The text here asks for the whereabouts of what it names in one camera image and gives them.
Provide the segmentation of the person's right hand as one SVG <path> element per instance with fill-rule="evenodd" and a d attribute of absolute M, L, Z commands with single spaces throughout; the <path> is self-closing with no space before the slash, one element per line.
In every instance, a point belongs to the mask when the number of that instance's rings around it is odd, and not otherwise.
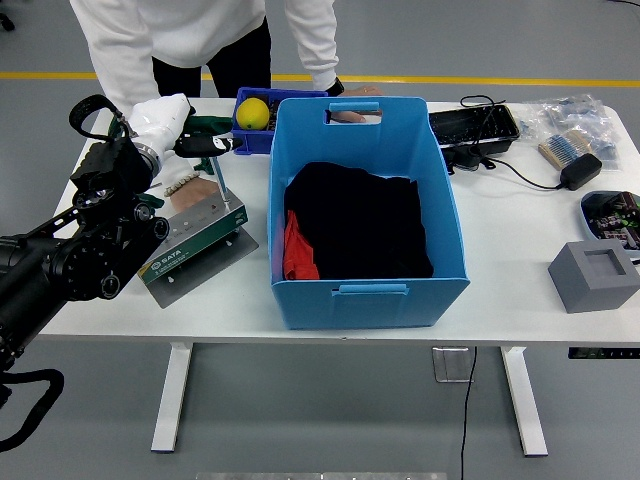
<path fill-rule="evenodd" d="M 177 212 L 182 212 L 219 191 L 218 184 L 200 177 L 185 183 L 169 197 Z"/>

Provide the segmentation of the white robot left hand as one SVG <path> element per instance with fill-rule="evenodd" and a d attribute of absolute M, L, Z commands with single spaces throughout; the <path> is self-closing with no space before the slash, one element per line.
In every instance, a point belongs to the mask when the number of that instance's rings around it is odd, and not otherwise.
<path fill-rule="evenodd" d="M 230 118 L 197 115 L 184 94 L 136 104 L 129 126 L 136 148 L 160 163 L 168 153 L 182 158 L 216 157 L 243 145 L 240 139 L 224 137 L 231 131 Z"/>

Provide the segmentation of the person's left hand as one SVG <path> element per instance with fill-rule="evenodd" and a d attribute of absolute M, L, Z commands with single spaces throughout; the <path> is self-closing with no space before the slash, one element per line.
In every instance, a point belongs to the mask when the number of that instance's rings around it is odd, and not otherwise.
<path fill-rule="evenodd" d="M 346 89 L 340 94 L 341 98 L 361 97 L 361 96 L 381 96 L 382 90 L 374 85 L 360 86 L 354 89 Z M 341 111 L 331 114 L 331 119 L 339 123 L 366 123 L 366 114 L 355 111 Z"/>

